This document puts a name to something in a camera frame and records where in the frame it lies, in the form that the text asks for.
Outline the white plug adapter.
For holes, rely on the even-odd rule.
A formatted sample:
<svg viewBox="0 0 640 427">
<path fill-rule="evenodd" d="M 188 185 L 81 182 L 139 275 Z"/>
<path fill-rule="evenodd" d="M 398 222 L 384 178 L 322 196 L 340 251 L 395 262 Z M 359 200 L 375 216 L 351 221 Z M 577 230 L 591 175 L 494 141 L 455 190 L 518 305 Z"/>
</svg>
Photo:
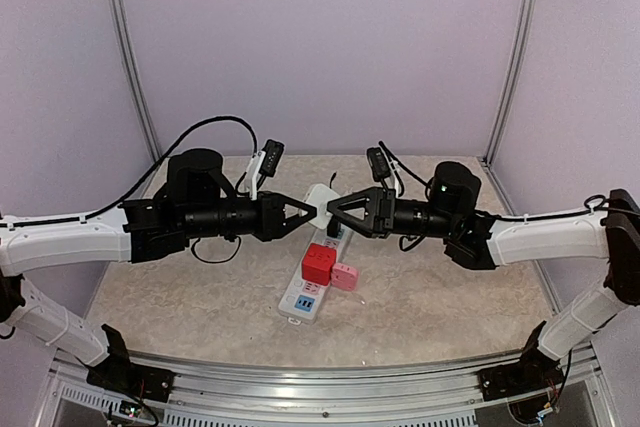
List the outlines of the white plug adapter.
<svg viewBox="0 0 640 427">
<path fill-rule="evenodd" d="M 320 230 L 326 229 L 332 217 L 332 214 L 327 211 L 327 204 L 339 197 L 336 191 L 325 184 L 311 185 L 303 199 L 305 204 L 316 208 L 316 216 L 309 221 L 309 224 Z"/>
</svg>

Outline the pink cube plug adapter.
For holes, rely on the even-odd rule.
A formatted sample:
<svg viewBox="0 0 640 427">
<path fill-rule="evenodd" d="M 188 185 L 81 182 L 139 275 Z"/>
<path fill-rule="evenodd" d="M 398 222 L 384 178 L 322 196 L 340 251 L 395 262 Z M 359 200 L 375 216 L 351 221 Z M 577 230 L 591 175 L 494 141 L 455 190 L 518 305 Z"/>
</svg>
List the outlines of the pink cube plug adapter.
<svg viewBox="0 0 640 427">
<path fill-rule="evenodd" d="M 331 285 L 344 291 L 354 291 L 359 279 L 359 271 L 344 263 L 335 263 L 331 269 Z"/>
</svg>

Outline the white multicolour power strip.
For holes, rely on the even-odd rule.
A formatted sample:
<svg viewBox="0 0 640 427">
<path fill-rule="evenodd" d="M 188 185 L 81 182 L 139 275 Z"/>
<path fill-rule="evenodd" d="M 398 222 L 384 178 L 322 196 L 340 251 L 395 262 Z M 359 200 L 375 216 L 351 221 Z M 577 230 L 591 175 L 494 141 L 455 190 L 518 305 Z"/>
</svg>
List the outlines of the white multicolour power strip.
<svg viewBox="0 0 640 427">
<path fill-rule="evenodd" d="M 352 236 L 353 231 L 345 226 L 340 227 L 336 237 L 325 230 L 315 230 L 278 304 L 279 313 L 290 324 L 316 321 L 331 286 L 331 268 L 316 266 L 310 269 L 309 265 L 316 261 L 317 254 L 341 262 Z"/>
</svg>

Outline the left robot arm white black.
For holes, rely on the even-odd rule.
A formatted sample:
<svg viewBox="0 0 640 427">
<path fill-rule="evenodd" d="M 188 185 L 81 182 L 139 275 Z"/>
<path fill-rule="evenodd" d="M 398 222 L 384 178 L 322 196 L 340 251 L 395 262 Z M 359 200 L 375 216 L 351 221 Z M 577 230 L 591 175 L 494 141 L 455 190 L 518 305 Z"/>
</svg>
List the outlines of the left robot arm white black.
<svg viewBox="0 0 640 427">
<path fill-rule="evenodd" d="M 140 381 L 122 335 L 94 327 L 46 297 L 26 278 L 36 269 L 89 262 L 144 263 L 186 250 L 192 240 L 244 235 L 279 240 L 317 215 L 316 207 L 261 192 L 279 153 L 250 161 L 249 192 L 236 192 L 220 153 L 196 148 L 169 159 L 166 181 L 149 199 L 124 201 L 103 213 L 75 217 L 8 216 L 1 224 L 1 322 L 78 359 L 121 392 Z"/>
</svg>

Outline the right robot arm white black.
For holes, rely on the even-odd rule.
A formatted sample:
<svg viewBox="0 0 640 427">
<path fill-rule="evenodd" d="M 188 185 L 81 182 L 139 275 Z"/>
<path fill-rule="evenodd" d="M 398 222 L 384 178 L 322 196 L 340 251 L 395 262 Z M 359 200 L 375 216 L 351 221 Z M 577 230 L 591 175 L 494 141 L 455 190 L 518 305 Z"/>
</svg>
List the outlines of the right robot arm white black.
<svg viewBox="0 0 640 427">
<path fill-rule="evenodd" d="M 547 259 L 606 260 L 602 281 L 530 335 L 511 380 L 531 391 L 577 344 L 638 306 L 639 207 L 626 190 L 617 189 L 588 198 L 580 210 L 502 217 L 477 210 L 480 188 L 480 179 L 466 166 L 445 161 L 436 166 L 423 201 L 371 187 L 330 201 L 327 210 L 367 238 L 438 238 L 446 256 L 468 270 Z"/>
</svg>

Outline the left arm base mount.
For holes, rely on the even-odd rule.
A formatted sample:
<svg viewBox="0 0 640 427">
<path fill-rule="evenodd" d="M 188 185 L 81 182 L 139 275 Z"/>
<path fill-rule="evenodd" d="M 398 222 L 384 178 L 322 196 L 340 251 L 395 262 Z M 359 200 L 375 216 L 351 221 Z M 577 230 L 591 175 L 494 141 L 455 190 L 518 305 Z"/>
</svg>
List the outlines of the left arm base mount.
<svg viewBox="0 0 640 427">
<path fill-rule="evenodd" d="M 93 386 L 136 399 L 167 402 L 176 374 L 170 370 L 107 359 L 87 368 L 86 381 Z"/>
</svg>

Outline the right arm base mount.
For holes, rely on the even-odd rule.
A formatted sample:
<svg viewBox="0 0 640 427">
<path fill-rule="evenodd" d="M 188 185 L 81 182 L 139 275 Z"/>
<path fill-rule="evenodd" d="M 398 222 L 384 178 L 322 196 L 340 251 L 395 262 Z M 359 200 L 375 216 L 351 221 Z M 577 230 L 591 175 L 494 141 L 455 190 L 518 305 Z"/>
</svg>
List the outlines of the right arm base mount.
<svg viewBox="0 0 640 427">
<path fill-rule="evenodd" d="M 482 369 L 477 377 L 484 401 L 514 397 L 560 385 L 564 374 L 557 361 L 518 360 Z"/>
</svg>

